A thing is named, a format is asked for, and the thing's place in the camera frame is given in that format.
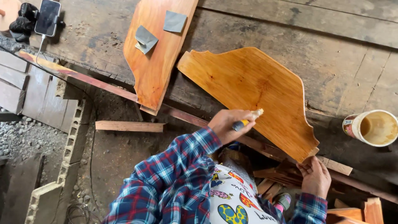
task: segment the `sleeve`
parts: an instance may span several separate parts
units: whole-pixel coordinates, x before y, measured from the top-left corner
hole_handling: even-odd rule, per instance
[[[222,146],[209,127],[175,138],[162,153],[137,164],[124,180],[119,196],[109,205],[103,223],[158,223],[160,195],[183,175],[190,164]]]
[[[318,196],[301,193],[289,224],[325,224],[328,202]]]

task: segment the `gray sandpaper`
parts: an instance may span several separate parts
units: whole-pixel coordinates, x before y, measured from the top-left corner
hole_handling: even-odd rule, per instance
[[[135,47],[144,54],[148,53],[158,42],[158,39],[142,25],[135,32],[135,39],[138,41]]]
[[[186,20],[186,15],[172,11],[166,11],[166,18],[164,19],[163,30],[181,33]]]

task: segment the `paper cup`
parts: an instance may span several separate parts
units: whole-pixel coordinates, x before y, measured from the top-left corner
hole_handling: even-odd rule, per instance
[[[385,110],[371,110],[353,114],[343,121],[344,132],[369,145],[383,147],[398,137],[398,120]]]

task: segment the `paint brush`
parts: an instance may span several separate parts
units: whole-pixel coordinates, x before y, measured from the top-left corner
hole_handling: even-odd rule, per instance
[[[258,117],[260,117],[260,115],[262,115],[264,113],[263,109],[258,109],[258,110],[252,110],[252,115],[254,119],[257,119]],[[236,121],[233,125],[232,125],[232,129],[234,129],[235,131],[239,131],[240,129],[242,129],[244,126],[246,126],[249,123],[248,120],[240,120],[240,121]]]

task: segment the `blue plaid shirt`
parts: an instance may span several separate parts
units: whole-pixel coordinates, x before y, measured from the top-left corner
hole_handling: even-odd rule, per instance
[[[166,151],[137,164],[103,223],[209,223],[210,181],[214,162],[206,155],[222,146],[211,128],[178,136]],[[258,198],[261,208],[279,223],[282,213]],[[325,223],[327,201],[303,193],[290,223]]]

